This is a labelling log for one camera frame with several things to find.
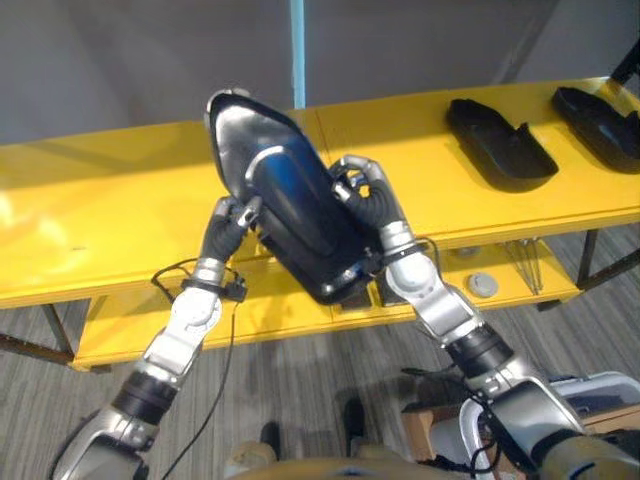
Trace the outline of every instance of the yellow bench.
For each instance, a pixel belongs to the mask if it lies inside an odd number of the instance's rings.
[[[419,236],[431,237],[443,251],[488,245],[472,260],[443,253],[445,276],[460,288],[478,270],[498,280],[495,297],[474,298],[480,307],[565,300],[579,290],[544,244],[539,295],[493,245],[640,220],[640,177],[603,166],[551,107],[562,85],[598,91],[623,113],[640,109],[637,98],[605,80],[446,90],[292,116],[327,164],[345,153],[379,161]],[[454,98],[494,107],[514,125],[529,122],[559,173],[530,192],[493,189],[445,123]],[[0,173],[0,308],[93,298],[72,365],[135,358],[168,318],[168,305],[149,279],[197,254],[211,209],[226,194],[203,126],[184,122],[8,145],[0,147]],[[411,316],[408,307],[380,307],[374,286],[368,310],[316,305],[255,239],[235,255],[234,265],[250,286],[249,300],[238,309],[241,341]],[[225,314],[205,346],[227,337]]]

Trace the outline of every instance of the wire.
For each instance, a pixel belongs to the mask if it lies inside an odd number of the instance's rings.
[[[496,468],[496,466],[498,465],[498,462],[500,461],[500,456],[502,454],[502,449],[500,448],[500,445],[496,447],[496,456],[493,457],[493,460],[491,461],[488,467],[476,468],[476,463],[478,463],[478,458],[480,457],[480,454],[492,448],[494,445],[496,445],[496,443],[497,443],[496,439],[492,438],[489,443],[487,443],[486,445],[483,445],[482,447],[478,448],[475,452],[473,452],[473,455],[471,456],[471,467],[469,468],[470,470],[469,474],[471,475],[471,478],[476,478],[476,475],[478,474],[492,472],[493,469]]]
[[[440,263],[440,250],[438,249],[438,245],[429,237],[424,237],[418,240],[418,244],[428,243],[431,249],[433,250],[434,260],[436,262],[436,270],[438,272],[438,277],[442,280],[442,265]]]
[[[187,271],[186,268],[183,267],[183,265],[185,263],[195,262],[196,260],[198,259],[187,258],[186,260],[182,260],[180,262],[174,263],[172,265],[169,265],[168,267],[164,267],[158,270],[156,273],[153,274],[153,277],[151,277],[151,283],[154,286],[158,287],[158,289],[160,289],[160,291],[164,294],[164,296],[167,297],[167,300],[169,300],[169,303],[173,303],[175,301],[175,297],[171,295],[171,292],[169,292],[169,289],[167,287],[165,287],[164,285],[162,285],[162,283],[160,283],[160,276],[164,273],[170,272],[171,270],[182,270],[183,272],[187,273],[187,275],[190,275],[190,273]]]
[[[233,307],[233,313],[231,314],[231,341],[229,342],[229,349],[227,350],[227,358],[225,360],[224,371],[222,373],[222,380],[220,382],[220,388],[218,388],[218,393],[216,394],[216,398],[213,400],[213,403],[211,404],[211,408],[209,409],[209,412],[207,413],[207,416],[205,417],[205,419],[202,421],[200,428],[198,428],[198,431],[193,435],[189,443],[187,443],[187,445],[182,449],[182,451],[176,457],[173,463],[169,466],[167,471],[162,476],[162,480],[166,480],[169,477],[169,475],[171,474],[171,472],[173,472],[173,470],[176,468],[178,463],[180,463],[180,460],[182,460],[182,457],[184,457],[186,453],[189,451],[189,449],[193,446],[193,444],[196,443],[196,441],[198,440],[198,438],[200,437],[204,429],[207,427],[209,420],[211,420],[211,417],[213,417],[213,413],[215,412],[216,407],[218,406],[218,403],[220,403],[220,399],[222,398],[222,394],[224,393],[224,387],[227,384],[227,378],[229,377],[229,370],[231,367],[231,354],[233,353],[233,345],[234,345],[235,330],[236,330],[236,310],[238,309],[238,305],[240,304],[239,303],[235,304],[235,306]]]

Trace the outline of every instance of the table leg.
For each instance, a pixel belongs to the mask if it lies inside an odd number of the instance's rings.
[[[38,360],[44,360],[46,362],[66,365],[73,361],[75,355],[73,348],[71,347],[69,337],[67,337],[67,334],[64,331],[64,326],[60,321],[60,317],[58,316],[58,312],[56,312],[55,307],[48,303],[41,305],[41,308],[47,322],[49,323],[49,327],[53,332],[53,336],[56,339],[59,350],[44,347],[26,340],[21,340],[4,333],[0,334],[0,349],[14,352],[19,355],[26,355]]]
[[[613,262],[608,267],[602,270],[590,274],[591,261],[593,260],[593,254],[596,249],[596,241],[598,239],[598,230],[588,230],[587,236],[584,240],[584,247],[582,249],[582,257],[580,258],[580,268],[578,269],[578,279],[576,281],[576,287],[583,292],[591,290],[598,285],[617,277],[621,273],[631,270],[636,265],[640,265],[640,248],[634,250],[629,255],[625,255],[621,259]],[[538,311],[543,312],[550,310],[562,302],[559,300],[551,300],[548,302],[541,302],[537,305]]]
[[[51,303],[45,303],[44,305],[41,305],[41,308],[44,312],[45,318],[49,322],[49,327],[53,332],[53,336],[56,337],[58,348],[60,348],[60,351],[70,353],[71,356],[73,356],[71,342],[64,331],[64,327],[62,326],[58,312],[56,312],[56,308]]]
[[[73,360],[73,353],[43,347],[4,333],[0,334],[0,349],[60,365],[66,365]]]

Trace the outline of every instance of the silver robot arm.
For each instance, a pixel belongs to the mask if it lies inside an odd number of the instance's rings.
[[[578,416],[459,290],[442,281],[417,245],[380,166],[367,158],[347,155],[331,170],[337,178],[333,186],[336,197],[357,218],[378,228],[389,286],[413,306],[418,321],[462,371],[469,389],[490,406],[489,425],[511,461],[524,470],[544,472],[545,458],[566,460],[557,450],[551,454],[556,447],[564,445],[567,451],[568,445],[584,443]],[[349,177],[349,171],[357,173]],[[358,193],[363,184],[369,186],[368,197]],[[605,442],[587,440],[596,445],[596,451],[607,452],[605,456],[611,451],[622,454]],[[592,456],[572,458],[575,462],[569,465],[569,472],[593,464]]]
[[[154,338],[110,405],[81,425],[54,461],[50,478],[145,478],[138,452],[149,450],[158,425],[183,385],[202,341],[220,320],[225,263],[256,217],[254,198],[237,215],[231,198],[218,201],[200,258]]]

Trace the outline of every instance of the black shoe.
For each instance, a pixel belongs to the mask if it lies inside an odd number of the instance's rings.
[[[280,460],[280,426],[277,422],[265,423],[260,432],[260,441],[273,448],[276,459]]]
[[[364,437],[364,406],[358,397],[350,398],[342,412],[342,423],[347,438],[347,457],[351,456],[351,440]]]

